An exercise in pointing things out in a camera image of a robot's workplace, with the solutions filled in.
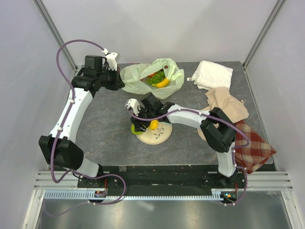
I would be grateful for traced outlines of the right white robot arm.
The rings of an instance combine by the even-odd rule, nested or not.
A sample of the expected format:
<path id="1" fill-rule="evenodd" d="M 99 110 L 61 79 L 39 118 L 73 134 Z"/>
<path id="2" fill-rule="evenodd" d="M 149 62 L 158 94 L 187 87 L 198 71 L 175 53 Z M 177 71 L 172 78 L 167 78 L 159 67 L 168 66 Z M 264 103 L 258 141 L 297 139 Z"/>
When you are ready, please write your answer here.
<path id="1" fill-rule="evenodd" d="M 162 103 L 152 93 L 148 93 L 140 102 L 137 99 L 127 100 L 125 107 L 132 114 L 131 122 L 135 132 L 144 133 L 154 120 L 200 129 L 209 147 L 217 154 L 219 184 L 228 188 L 235 183 L 236 168 L 232 150 L 235 146 L 236 130 L 220 108 L 200 111 L 172 102 Z"/>

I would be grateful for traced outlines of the green fake apple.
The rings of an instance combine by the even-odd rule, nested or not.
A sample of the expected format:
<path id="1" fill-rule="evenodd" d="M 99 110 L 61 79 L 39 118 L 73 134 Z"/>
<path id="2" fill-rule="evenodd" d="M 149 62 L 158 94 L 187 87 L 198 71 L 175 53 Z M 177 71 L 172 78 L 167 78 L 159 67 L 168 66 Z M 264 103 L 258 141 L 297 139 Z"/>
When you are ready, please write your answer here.
<path id="1" fill-rule="evenodd" d="M 135 126 L 134 124 L 131 125 L 131 132 L 134 134 L 134 135 L 138 135 L 140 132 L 137 132 L 135 131 Z"/>

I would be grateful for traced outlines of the yellow fake mango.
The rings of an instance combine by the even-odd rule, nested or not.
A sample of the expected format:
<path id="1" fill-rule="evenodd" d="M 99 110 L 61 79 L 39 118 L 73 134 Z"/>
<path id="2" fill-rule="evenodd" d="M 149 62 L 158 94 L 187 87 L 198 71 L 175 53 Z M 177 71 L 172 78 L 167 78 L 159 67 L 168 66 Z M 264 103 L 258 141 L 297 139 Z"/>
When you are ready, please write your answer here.
<path id="1" fill-rule="evenodd" d="M 158 124 L 159 124 L 158 120 L 152 120 L 150 122 L 149 129 L 151 129 L 151 130 L 157 129 L 158 128 Z"/>

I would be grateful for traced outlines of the yellow fake banana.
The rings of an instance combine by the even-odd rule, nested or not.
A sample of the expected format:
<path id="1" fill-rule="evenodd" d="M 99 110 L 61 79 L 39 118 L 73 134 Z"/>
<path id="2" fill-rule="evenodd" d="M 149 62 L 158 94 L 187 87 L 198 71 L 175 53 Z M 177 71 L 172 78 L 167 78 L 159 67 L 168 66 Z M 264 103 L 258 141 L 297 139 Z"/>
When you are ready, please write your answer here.
<path id="1" fill-rule="evenodd" d="M 159 83 L 153 83 L 152 86 L 153 86 L 153 87 L 156 87 L 156 88 L 164 88 L 164 87 L 166 87 L 169 83 L 170 83 L 170 81 L 169 81 L 167 78 L 165 78 L 165 79 L 163 79 L 163 80 L 162 80 L 161 82 L 159 82 Z"/>

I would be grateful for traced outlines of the light green plastic bag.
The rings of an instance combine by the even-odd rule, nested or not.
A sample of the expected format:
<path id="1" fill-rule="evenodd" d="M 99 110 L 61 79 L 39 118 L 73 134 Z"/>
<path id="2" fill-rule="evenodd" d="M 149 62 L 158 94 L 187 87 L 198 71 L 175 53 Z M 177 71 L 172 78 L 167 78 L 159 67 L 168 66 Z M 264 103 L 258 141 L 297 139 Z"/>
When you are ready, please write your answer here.
<path id="1" fill-rule="evenodd" d="M 124 91 L 141 95 L 152 93 L 159 99 L 169 97 L 184 83 L 184 70 L 171 58 L 127 66 L 120 76 L 125 84 Z"/>

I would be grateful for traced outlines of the green fake grapes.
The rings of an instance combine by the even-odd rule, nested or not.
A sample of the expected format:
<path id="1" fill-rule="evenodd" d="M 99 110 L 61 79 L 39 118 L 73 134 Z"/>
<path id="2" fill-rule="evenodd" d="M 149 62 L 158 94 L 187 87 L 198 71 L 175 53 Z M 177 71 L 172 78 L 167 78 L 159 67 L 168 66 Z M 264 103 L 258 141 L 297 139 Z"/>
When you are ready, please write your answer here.
<path id="1" fill-rule="evenodd" d="M 163 71 L 155 72 L 155 75 L 153 77 L 146 77 L 145 82 L 149 85 L 152 85 L 153 83 L 159 83 L 163 79 L 165 79 L 165 74 Z"/>

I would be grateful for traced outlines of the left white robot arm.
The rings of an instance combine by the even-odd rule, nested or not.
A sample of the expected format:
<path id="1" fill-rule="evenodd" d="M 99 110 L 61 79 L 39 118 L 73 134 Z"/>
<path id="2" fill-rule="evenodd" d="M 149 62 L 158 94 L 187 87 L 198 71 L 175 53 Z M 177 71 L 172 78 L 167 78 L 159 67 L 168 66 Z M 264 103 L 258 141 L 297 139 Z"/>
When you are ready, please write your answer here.
<path id="1" fill-rule="evenodd" d="M 39 146 L 50 166 L 65 168 L 88 176 L 93 187 L 101 187 L 105 177 L 102 168 L 85 158 L 84 152 L 75 144 L 76 135 L 88 105 L 100 88 L 116 91 L 124 87 L 117 66 L 116 52 L 104 57 L 87 55 L 84 66 L 72 79 L 64 110 L 48 136 L 41 136 Z"/>

